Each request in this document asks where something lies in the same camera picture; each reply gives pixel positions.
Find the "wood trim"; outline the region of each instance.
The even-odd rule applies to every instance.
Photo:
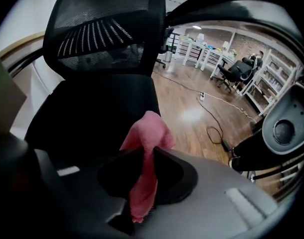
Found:
[[[15,53],[17,50],[21,49],[22,47],[28,46],[29,44],[36,42],[38,40],[41,40],[44,38],[45,31],[35,33],[29,36],[24,37],[23,39],[20,39],[11,45],[7,46],[5,49],[0,51],[0,59],[3,61],[13,53]]]

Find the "white bookshelf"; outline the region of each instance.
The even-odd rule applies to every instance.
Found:
[[[276,101],[270,91],[279,98],[291,83],[298,67],[291,67],[269,51],[262,68],[244,92],[260,111],[259,116],[266,113]]]

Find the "mesh backrest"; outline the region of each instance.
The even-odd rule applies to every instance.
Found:
[[[57,0],[44,58],[64,78],[151,75],[162,44],[165,0]]]

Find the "gray plastic panel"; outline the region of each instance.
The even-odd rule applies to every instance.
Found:
[[[237,188],[265,216],[277,208],[275,200],[244,176],[219,162],[166,150],[195,167],[198,184],[184,201],[157,206],[136,236],[145,239],[224,239],[250,227],[225,191]]]
[[[289,144],[279,144],[274,138],[274,126],[280,120],[288,120],[294,125],[295,134]],[[304,86],[295,84],[267,114],[263,123],[263,139],[273,153],[285,155],[304,144]]]

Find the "black cable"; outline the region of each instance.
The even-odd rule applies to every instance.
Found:
[[[176,82],[176,81],[174,81],[174,80],[172,80],[172,79],[170,79],[170,78],[168,78],[168,77],[165,77],[165,76],[163,76],[161,73],[158,73],[158,72],[156,72],[156,71],[154,71],[154,70],[153,70],[153,72],[156,73],[156,74],[159,74],[160,76],[162,76],[163,78],[165,78],[165,79],[167,79],[167,80],[170,80],[170,81],[172,81],[172,82],[175,82],[176,84],[181,85],[182,87],[184,87],[184,88],[186,88],[186,89],[188,89],[188,90],[195,91],[195,92],[198,92],[198,93],[202,93],[201,91],[194,90],[194,89],[190,89],[190,88],[188,88],[187,86],[184,86],[183,84],[181,84],[181,83],[179,83],[179,82]]]
[[[187,86],[185,86],[185,85],[183,85],[183,84],[181,84],[181,83],[179,83],[179,82],[176,82],[176,81],[174,81],[174,80],[172,80],[172,79],[170,79],[170,78],[168,78],[168,77],[163,76],[163,75],[162,75],[161,73],[159,73],[159,72],[156,72],[156,71],[154,71],[154,70],[153,70],[153,72],[156,73],[156,74],[159,74],[161,77],[163,77],[163,78],[165,78],[165,79],[167,79],[167,80],[170,80],[170,81],[172,81],[172,82],[174,82],[174,83],[176,83],[176,84],[181,85],[182,87],[184,87],[184,88],[186,88],[186,89],[188,89],[188,90],[195,91],[195,92],[198,92],[198,93],[203,93],[203,92],[198,91],[198,90],[190,89],[190,88],[188,88]],[[218,126],[220,127],[221,132],[222,132],[222,133],[220,133],[220,131],[219,131],[217,128],[213,127],[213,126],[208,126],[208,127],[206,128],[206,133],[207,133],[207,135],[208,135],[208,138],[210,139],[210,141],[211,141],[213,144],[221,144],[221,143],[223,142],[223,135],[224,135],[223,129],[222,129],[222,127],[221,127],[221,124],[220,124],[220,122],[218,122],[218,120],[216,119],[216,117],[215,117],[207,108],[205,108],[205,107],[200,103],[199,99],[197,98],[198,96],[200,96],[200,95],[197,95],[197,96],[196,96],[196,100],[197,100],[198,103],[199,103],[199,104],[200,104],[200,105],[201,105],[209,114],[211,114],[211,116],[216,120],[216,122],[217,122],[217,124],[218,124]],[[210,134],[209,134],[209,129],[214,129],[214,130],[216,130],[216,131],[218,132],[218,135],[219,135],[220,138],[221,138],[221,141],[220,141],[220,142],[215,142],[215,141],[213,141],[212,137],[211,137]]]

